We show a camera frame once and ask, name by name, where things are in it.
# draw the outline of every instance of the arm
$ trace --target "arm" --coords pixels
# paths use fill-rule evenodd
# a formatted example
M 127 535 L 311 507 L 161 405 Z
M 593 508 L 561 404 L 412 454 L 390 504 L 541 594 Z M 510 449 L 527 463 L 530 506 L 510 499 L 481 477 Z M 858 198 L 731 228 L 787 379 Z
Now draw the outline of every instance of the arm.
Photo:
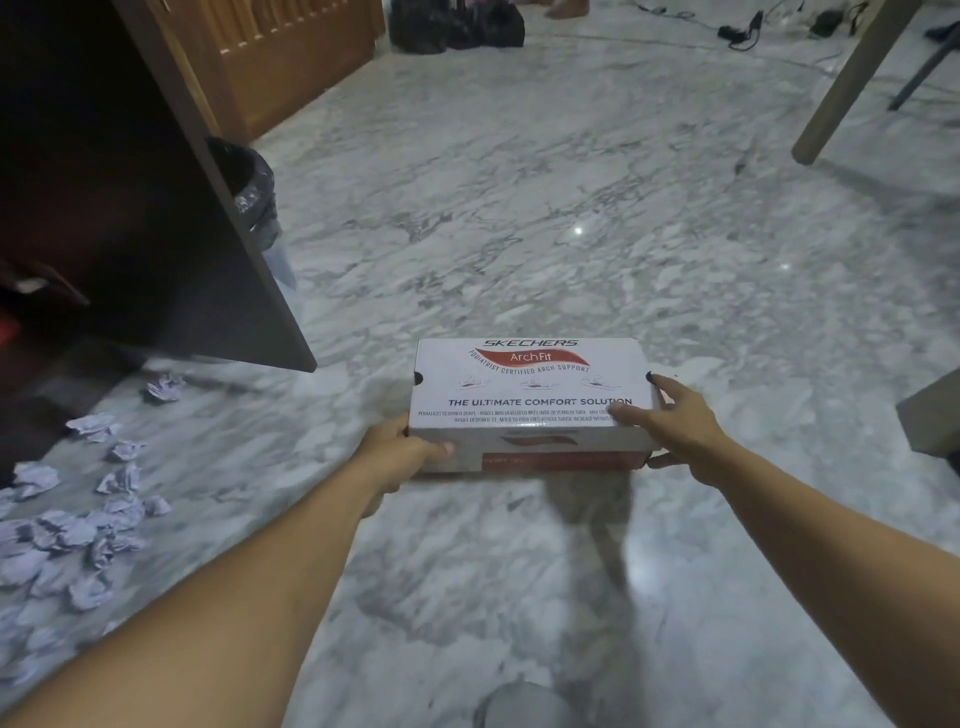
M 817 626 L 898 726 L 960 725 L 960 558 L 840 505 L 733 442 L 704 398 L 611 413 L 717 488 Z
M 448 448 L 372 428 L 297 505 L 65 665 L 2 728 L 266 728 L 283 720 L 357 523 Z

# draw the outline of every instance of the leg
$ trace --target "leg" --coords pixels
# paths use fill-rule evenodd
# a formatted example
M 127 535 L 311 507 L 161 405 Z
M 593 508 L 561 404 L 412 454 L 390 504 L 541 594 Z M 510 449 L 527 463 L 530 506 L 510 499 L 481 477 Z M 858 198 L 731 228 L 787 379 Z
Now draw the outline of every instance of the leg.
M 533 683 L 497 688 L 481 708 L 482 728 L 590 728 L 552 690 Z
M 953 30 L 950 31 L 950 35 L 940 44 L 937 52 L 930 56 L 927 62 L 920 67 L 916 75 L 906 83 L 906 86 L 904 86 L 894 100 L 890 102 L 890 106 L 887 107 L 887 109 L 896 111 L 903 106 L 903 102 L 909 99 L 910 94 L 916 91 L 917 86 L 922 84 L 924 79 L 930 75 L 930 71 L 940 65 L 940 61 L 946 58 L 947 54 L 957 47 L 960 47 L 960 23 L 957 23 Z
M 853 49 L 824 100 L 813 112 L 797 143 L 793 145 L 793 159 L 800 164 L 814 162 L 853 106 L 860 91 L 874 77 L 920 4 L 921 0 L 885 0 L 880 6 L 874 22 Z

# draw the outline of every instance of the power adapter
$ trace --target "power adapter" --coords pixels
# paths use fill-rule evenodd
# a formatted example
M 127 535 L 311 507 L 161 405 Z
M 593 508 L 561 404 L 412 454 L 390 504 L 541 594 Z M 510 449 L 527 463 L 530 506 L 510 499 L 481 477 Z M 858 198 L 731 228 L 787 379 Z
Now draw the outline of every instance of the power adapter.
M 734 28 L 732 25 L 721 25 L 717 28 L 717 35 L 724 40 L 728 40 L 733 45 L 746 42 L 747 40 L 747 32 L 741 31 L 739 28 Z
M 724 40 L 728 40 L 730 45 L 739 45 L 740 43 L 745 43 L 750 40 L 754 31 L 759 32 L 761 25 L 763 25 L 763 11 L 757 11 L 751 18 L 750 27 L 748 27 L 747 30 L 741 31 L 739 28 L 734 28 L 731 25 L 721 25 L 717 29 L 717 35 Z

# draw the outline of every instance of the wooden cabinet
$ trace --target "wooden cabinet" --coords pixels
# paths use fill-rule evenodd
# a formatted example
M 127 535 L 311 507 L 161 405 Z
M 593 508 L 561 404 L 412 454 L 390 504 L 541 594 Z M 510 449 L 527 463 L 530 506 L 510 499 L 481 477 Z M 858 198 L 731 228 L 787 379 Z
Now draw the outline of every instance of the wooden cabinet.
M 369 61 L 371 0 L 148 0 L 207 126 L 247 143 Z

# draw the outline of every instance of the arch fit logo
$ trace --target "arch fit logo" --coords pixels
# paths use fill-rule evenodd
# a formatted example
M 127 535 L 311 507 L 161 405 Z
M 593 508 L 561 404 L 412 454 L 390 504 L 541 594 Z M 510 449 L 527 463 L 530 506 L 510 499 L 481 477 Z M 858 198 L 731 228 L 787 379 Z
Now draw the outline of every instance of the arch fit logo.
M 567 349 L 519 349 L 515 352 L 491 352 L 488 349 L 477 349 L 476 352 L 498 367 L 536 367 L 538 364 L 589 366 L 582 356 Z

